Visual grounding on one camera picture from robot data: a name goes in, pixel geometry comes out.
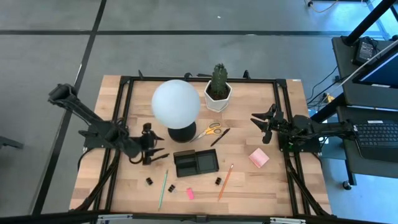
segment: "cactus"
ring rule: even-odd
[[[217,64],[214,67],[214,72],[211,77],[211,92],[215,96],[224,96],[226,89],[226,79],[228,72],[222,63]]]

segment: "pen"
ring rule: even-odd
[[[160,199],[159,199],[159,207],[157,208],[158,211],[160,210],[160,207],[162,206],[162,202],[163,202],[163,194],[164,194],[164,188],[166,187],[167,173],[169,173],[169,170],[166,170],[166,173],[164,174],[162,193],[161,193]]]
[[[228,128],[227,130],[225,130],[225,131],[223,132],[223,134],[222,134],[220,137],[218,137],[213,143],[211,143],[210,146],[214,146],[214,144],[216,144],[216,143],[218,142],[218,140],[220,140],[226,133],[228,133],[229,130],[230,130],[230,128]]]
[[[231,174],[232,167],[234,167],[234,164],[231,165],[231,168],[229,168],[228,174],[226,175],[226,178],[225,178],[225,181],[224,181],[224,184],[223,184],[223,188],[221,188],[220,194],[218,195],[218,200],[219,201],[220,201],[221,197],[223,196],[225,185],[226,185],[226,183],[227,183],[227,181],[229,179],[229,175]]]

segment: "pink eraser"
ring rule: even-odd
[[[249,156],[249,158],[258,168],[262,167],[262,165],[264,165],[269,160],[269,157],[260,148],[257,148]]]
[[[187,195],[188,195],[188,198],[189,199],[193,199],[193,191],[192,191],[192,188],[188,188],[187,189]]]

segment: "scissors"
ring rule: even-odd
[[[194,140],[200,139],[203,136],[207,135],[207,134],[215,134],[215,135],[220,135],[221,134],[221,123],[220,122],[213,122],[209,125],[209,127],[202,132],[201,134],[199,134],[198,136],[196,136],[194,139],[192,139],[190,142],[193,142]]]

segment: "white lamp shade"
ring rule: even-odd
[[[164,126],[181,129],[192,124],[200,110],[199,94],[182,80],[161,84],[152,97],[152,112]]]

